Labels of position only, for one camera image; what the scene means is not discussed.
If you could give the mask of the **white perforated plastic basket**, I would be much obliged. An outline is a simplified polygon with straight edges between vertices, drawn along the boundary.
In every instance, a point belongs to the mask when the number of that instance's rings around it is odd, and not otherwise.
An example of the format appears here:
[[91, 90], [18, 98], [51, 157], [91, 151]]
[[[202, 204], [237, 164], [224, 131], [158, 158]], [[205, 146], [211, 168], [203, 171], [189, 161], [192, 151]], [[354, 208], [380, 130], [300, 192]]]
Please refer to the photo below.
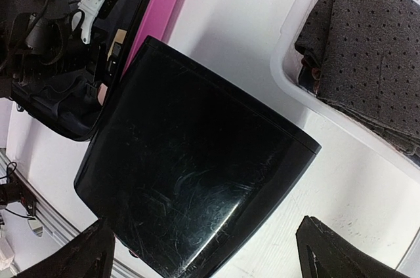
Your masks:
[[314, 85], [320, 78], [320, 70], [308, 65], [304, 55], [295, 49], [295, 42], [317, 2], [318, 0], [295, 0], [292, 4], [280, 29], [280, 38], [270, 61], [275, 82], [287, 95], [330, 120], [406, 174], [415, 174], [419, 170], [418, 160], [403, 155], [361, 124], [316, 98]]

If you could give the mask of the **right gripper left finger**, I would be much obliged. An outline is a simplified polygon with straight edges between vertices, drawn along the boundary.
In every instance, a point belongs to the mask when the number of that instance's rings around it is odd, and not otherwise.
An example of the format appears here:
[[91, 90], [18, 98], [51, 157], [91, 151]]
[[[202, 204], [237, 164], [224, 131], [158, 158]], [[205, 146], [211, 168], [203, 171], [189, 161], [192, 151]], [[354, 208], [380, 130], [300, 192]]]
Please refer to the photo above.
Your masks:
[[17, 276], [110, 277], [116, 238], [104, 219], [99, 219], [60, 250]]

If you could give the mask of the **red plaid cloth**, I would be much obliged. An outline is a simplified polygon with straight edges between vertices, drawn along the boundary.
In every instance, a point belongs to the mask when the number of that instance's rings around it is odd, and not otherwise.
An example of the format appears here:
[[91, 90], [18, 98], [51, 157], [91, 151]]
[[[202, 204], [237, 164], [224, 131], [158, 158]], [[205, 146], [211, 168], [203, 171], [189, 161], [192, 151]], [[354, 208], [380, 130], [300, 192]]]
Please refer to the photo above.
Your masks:
[[312, 94], [317, 94], [320, 86], [320, 69], [313, 67], [305, 58], [301, 60], [301, 64], [302, 68], [298, 78], [300, 87]]

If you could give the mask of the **black and pink drawer organizer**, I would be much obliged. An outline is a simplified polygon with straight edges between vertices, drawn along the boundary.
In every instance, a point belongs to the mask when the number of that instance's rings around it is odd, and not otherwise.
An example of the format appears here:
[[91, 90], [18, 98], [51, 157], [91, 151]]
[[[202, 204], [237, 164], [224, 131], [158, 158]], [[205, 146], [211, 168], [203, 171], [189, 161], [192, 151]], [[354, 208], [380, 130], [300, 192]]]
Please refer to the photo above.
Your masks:
[[162, 277], [210, 277], [319, 151], [273, 109], [149, 37], [104, 108], [74, 187]]

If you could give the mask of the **tan square box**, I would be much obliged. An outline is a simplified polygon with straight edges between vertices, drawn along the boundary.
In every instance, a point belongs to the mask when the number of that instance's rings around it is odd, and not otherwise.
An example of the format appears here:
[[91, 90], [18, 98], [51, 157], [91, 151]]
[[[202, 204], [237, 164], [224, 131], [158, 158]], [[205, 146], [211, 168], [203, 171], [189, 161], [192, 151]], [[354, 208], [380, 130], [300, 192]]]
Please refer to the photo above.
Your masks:
[[118, 29], [114, 36], [114, 40], [112, 41], [111, 47], [108, 51], [108, 59], [106, 66], [106, 72], [109, 74], [112, 74], [114, 72], [117, 63], [119, 62], [119, 57], [126, 34], [126, 30]]

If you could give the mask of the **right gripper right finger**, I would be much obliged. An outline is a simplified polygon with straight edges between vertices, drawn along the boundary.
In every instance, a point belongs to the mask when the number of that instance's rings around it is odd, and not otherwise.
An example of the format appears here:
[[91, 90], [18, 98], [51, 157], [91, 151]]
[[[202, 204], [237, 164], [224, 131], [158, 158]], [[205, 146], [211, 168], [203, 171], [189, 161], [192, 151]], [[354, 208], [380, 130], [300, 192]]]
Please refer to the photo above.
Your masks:
[[419, 234], [396, 268], [357, 249], [319, 219], [305, 216], [296, 232], [303, 277], [418, 277]]

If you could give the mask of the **pink hard-shell suitcase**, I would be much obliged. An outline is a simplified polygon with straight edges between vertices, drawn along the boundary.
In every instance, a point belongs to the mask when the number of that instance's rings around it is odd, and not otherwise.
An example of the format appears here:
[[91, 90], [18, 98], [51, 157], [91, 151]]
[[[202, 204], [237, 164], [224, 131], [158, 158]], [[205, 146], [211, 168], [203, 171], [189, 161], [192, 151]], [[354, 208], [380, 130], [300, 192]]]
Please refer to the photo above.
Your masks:
[[[80, 0], [67, 0], [71, 9]], [[9, 100], [56, 133], [76, 141], [88, 139], [102, 115], [99, 86], [111, 95], [145, 38], [161, 39], [177, 0], [118, 0], [105, 19], [93, 24], [93, 67], [28, 85], [14, 84]], [[118, 29], [127, 31], [115, 70], [106, 72], [108, 51]]]

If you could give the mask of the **black dotted cloth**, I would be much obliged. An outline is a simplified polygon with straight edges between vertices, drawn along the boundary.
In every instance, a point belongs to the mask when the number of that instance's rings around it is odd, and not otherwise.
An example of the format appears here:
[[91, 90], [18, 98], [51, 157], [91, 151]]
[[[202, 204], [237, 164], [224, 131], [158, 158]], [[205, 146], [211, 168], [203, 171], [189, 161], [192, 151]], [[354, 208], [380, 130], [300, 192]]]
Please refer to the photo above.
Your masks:
[[320, 69], [317, 99], [419, 156], [419, 5], [318, 0], [295, 49]]

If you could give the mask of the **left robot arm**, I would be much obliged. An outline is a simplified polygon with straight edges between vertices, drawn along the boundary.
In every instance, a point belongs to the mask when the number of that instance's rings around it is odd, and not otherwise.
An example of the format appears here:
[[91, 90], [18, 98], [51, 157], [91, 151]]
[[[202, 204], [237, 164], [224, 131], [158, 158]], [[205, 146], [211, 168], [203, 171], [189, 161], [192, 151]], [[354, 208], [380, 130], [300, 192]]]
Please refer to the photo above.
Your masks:
[[14, 84], [92, 68], [93, 20], [67, 0], [1, 0], [1, 97]]

